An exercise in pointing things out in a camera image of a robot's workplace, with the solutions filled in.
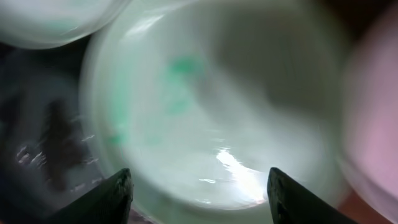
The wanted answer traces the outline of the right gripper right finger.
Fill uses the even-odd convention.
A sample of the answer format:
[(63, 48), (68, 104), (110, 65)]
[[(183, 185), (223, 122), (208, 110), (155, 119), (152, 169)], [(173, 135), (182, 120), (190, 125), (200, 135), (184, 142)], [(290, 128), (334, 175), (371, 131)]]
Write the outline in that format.
[(267, 195), (274, 224), (356, 224), (275, 167), (269, 171)]

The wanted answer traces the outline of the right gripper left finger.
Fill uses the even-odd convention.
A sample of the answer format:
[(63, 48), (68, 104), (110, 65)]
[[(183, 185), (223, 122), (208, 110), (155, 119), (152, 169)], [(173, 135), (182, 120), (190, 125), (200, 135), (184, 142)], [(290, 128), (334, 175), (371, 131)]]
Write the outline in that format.
[(134, 185), (129, 169), (121, 169), (46, 219), (49, 224), (126, 224)]

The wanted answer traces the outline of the white plate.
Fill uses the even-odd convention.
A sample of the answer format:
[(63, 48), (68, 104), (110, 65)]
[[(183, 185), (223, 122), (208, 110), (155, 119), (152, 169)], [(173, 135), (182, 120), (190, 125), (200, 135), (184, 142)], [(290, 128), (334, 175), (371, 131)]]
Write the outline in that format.
[(356, 46), (345, 70), (347, 181), (370, 207), (397, 223), (397, 3)]

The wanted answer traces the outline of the round black tray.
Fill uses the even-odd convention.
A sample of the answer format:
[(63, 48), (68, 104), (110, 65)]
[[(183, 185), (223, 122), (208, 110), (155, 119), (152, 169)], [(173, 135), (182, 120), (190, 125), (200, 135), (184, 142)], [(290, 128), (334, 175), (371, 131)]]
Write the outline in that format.
[[(1, 222), (47, 223), (109, 177), (82, 131), (89, 38), (48, 50), (1, 47)], [(127, 223), (147, 223), (130, 209)]]

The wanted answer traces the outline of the mint green plate top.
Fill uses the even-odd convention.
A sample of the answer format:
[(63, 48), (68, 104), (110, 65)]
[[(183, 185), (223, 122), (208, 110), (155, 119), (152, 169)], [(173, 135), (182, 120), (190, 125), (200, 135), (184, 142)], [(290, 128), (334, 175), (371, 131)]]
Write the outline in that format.
[(130, 0), (1, 0), (1, 42), (51, 49), (86, 37), (111, 22)]

